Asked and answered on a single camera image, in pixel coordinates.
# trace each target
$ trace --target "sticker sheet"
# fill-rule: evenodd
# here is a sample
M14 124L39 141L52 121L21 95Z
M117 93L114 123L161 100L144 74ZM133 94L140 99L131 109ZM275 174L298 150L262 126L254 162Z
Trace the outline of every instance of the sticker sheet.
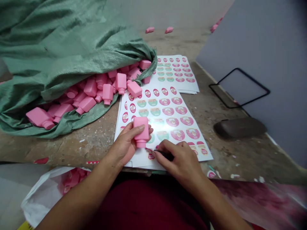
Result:
M173 86L180 93L196 94L198 84L187 57L158 56L158 65L151 77L154 85Z

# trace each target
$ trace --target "workbench surface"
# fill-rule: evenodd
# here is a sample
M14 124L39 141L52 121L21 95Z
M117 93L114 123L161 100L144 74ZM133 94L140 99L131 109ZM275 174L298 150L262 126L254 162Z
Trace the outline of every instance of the workbench surface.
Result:
M140 36L158 55L187 56L196 76L200 93L181 94L195 118L214 160L202 162L207 174L209 165L219 172L222 179L259 181L266 183L303 185L306 173L297 167L282 150L275 146L267 135L226 141L216 135L213 125L224 119L246 117L241 109L228 109L208 87L213 81L197 65L195 58L209 38L205 29L174 29L170 34L162 30ZM0 161L34 162L48 157L47 164L53 166L75 166L91 168L86 161L97 161L104 157L113 143L119 99L111 109L95 122L70 134L47 140L33 137L8 136L0 131ZM150 173L152 170L124 168L124 171Z

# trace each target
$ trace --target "wall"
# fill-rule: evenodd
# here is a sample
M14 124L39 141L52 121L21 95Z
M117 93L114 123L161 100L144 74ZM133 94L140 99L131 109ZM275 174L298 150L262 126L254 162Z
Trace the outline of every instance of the wall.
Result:
M242 68L271 90L244 106L272 138L307 168L306 4L298 0L236 0L197 57L217 81ZM223 84L238 102L258 95L234 73Z
M110 0L136 29L209 28L234 0Z

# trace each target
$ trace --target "white plastic bag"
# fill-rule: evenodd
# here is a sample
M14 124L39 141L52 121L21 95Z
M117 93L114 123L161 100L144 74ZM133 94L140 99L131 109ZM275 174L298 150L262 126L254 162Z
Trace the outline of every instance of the white plastic bag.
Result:
M61 185L62 180L67 177L68 172L72 169L74 168L57 167L45 173L25 197L21 203L21 208L26 220L32 227L36 228L50 209L61 199L63 194L59 191L58 186Z

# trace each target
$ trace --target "person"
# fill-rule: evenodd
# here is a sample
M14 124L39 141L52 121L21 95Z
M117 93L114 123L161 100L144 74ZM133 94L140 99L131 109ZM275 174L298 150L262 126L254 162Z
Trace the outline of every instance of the person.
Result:
M125 181L110 188L136 151L134 136L145 126L129 123L91 174L64 195L37 226L41 229L206 229L199 215L158 183ZM251 229L203 174L195 152L186 142L163 140L157 161L200 204L214 229Z

